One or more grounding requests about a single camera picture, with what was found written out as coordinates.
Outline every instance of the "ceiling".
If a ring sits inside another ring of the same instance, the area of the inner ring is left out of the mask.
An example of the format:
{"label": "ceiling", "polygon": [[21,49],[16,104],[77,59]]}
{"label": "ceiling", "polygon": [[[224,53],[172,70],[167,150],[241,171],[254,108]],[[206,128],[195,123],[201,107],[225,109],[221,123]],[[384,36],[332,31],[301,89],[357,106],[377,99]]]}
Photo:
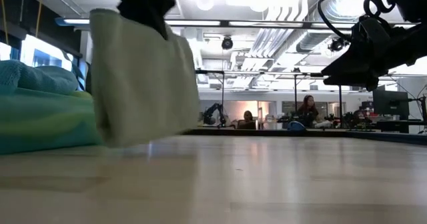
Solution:
{"label": "ceiling", "polygon": [[[265,11],[260,11],[266,1],[271,1]],[[324,8],[333,7],[336,15],[333,21],[353,21],[361,14],[362,0],[337,0],[326,2]],[[272,20],[272,21],[321,21],[314,7],[317,0],[177,0],[177,5],[167,14],[166,19],[222,19],[222,20]],[[117,0],[43,0],[43,4],[66,18],[88,18],[95,8],[115,9]],[[390,22],[402,22],[397,10],[384,15]],[[224,69],[229,71],[291,71],[320,72],[339,57],[331,53],[328,44],[332,33],[308,33],[304,30],[260,29],[260,28],[219,28],[186,27],[173,28],[189,40],[196,66],[202,69]],[[230,50],[221,48],[222,40],[230,36],[234,46]],[[228,88],[293,87],[293,81],[269,77],[227,76]],[[216,87],[221,82],[213,76],[200,78],[199,86]],[[321,81],[310,85],[322,86]]]}

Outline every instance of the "ductwork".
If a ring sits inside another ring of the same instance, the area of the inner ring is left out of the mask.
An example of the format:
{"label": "ductwork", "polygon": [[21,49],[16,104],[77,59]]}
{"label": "ductwork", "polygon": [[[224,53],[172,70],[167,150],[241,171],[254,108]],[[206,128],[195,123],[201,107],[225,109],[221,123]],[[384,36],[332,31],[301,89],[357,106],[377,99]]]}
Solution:
{"label": "ductwork", "polygon": [[[327,0],[322,5],[325,16],[331,21],[355,21],[362,13],[359,15],[345,15],[345,13],[339,13],[336,10],[336,5],[339,0]],[[306,18],[305,21],[323,21],[319,15],[317,9],[312,11]],[[284,58],[287,51],[298,52],[298,53],[310,53],[312,52],[317,45],[325,41],[330,37],[329,33],[308,33],[306,30],[294,30],[292,34],[286,39],[284,44],[280,47],[277,53],[274,55],[274,59],[277,62],[288,60],[289,58]]]}

